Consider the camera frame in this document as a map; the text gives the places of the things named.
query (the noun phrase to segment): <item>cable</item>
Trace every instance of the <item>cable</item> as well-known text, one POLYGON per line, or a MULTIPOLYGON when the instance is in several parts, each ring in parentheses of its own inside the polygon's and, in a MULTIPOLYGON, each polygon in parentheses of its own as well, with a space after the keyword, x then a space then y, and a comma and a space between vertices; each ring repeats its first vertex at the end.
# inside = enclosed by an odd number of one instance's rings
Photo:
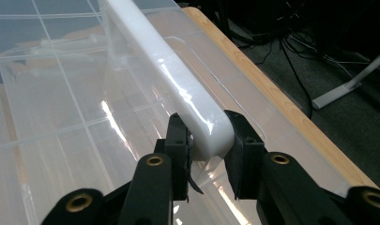
POLYGON ((303 90, 304 94, 306 95, 307 97, 307 101, 308 101, 308 104, 309 104, 309 114, 307 115, 307 117, 309 117, 309 119, 312 119, 312 98, 310 97, 310 94, 309 92, 307 91, 306 87, 304 86, 303 82, 300 80, 300 78, 298 77, 297 73, 296 73, 296 70, 292 64, 292 61, 290 60, 289 58, 289 55, 288 53, 286 52, 285 50, 285 46, 283 46, 283 38, 280 39, 280 44, 281 44, 281 48, 283 50, 283 53, 285 54, 285 57, 286 59, 288 60, 288 63, 291 67, 291 69, 293 70, 293 73, 295 74, 296 76, 296 79, 297 79, 297 82, 298 84, 300 85, 301 89, 303 90))
POLYGON ((260 63, 254 63, 255 65, 262 65, 265 61, 266 61, 266 58, 271 54, 272 52, 272 43, 274 42, 274 40, 271 40, 270 44, 269 44, 269 52, 264 56, 263 58, 263 61, 260 62, 260 63))

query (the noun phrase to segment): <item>white metal leg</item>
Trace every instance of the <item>white metal leg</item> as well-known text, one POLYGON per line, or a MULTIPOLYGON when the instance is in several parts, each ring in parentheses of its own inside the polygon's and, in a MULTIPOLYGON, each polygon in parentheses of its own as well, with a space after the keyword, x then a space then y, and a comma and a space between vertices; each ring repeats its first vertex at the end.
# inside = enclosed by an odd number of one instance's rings
POLYGON ((374 59, 366 68, 364 68, 355 78, 353 78, 350 82, 342 84, 335 89, 323 94, 322 96, 314 99, 312 101, 312 107, 315 110, 322 109, 324 106, 329 104, 330 102, 337 100, 338 98, 343 97, 344 95, 350 93, 355 90, 359 86, 361 86, 360 81, 364 79, 366 76, 371 74, 375 69, 380 67, 380 55, 374 59))

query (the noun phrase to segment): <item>clear plastic container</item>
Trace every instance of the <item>clear plastic container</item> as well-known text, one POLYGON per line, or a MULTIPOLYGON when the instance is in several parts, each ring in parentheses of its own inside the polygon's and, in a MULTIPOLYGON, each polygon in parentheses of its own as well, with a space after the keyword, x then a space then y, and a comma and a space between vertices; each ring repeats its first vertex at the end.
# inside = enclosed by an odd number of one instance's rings
MULTIPOLYGON (((113 67, 97 1, 65 2, 0 7, 0 224, 39 224, 74 189, 124 185, 176 112, 135 52, 113 67)), ((342 176, 173 1, 134 2, 222 109, 343 195, 342 176)), ((174 224, 259 224, 256 201, 235 202, 223 163, 212 168, 197 177, 205 195, 175 202, 174 224)))

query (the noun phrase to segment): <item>white plastic bar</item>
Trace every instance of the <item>white plastic bar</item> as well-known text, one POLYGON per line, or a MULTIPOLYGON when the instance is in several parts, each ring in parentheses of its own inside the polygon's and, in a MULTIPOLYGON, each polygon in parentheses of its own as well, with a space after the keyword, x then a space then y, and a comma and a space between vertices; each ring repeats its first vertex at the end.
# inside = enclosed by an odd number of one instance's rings
POLYGON ((380 55, 374 59, 366 68, 364 68, 358 75, 353 78, 350 82, 347 82, 345 84, 342 84, 335 89, 324 93, 322 96, 314 99, 312 101, 312 107, 315 110, 322 109, 327 104, 331 103, 332 101, 335 101, 346 94, 350 93, 351 91, 355 90, 360 86, 360 81, 364 79, 366 76, 371 74, 375 69, 380 67, 380 55))
POLYGON ((194 160, 224 157, 234 142, 234 130, 227 115, 210 96, 190 70, 179 59, 140 9, 130 0, 100 1, 109 50, 127 49, 129 43, 151 66, 168 88, 168 99, 189 128, 194 139, 194 160), (113 40, 117 29, 121 42, 113 40))

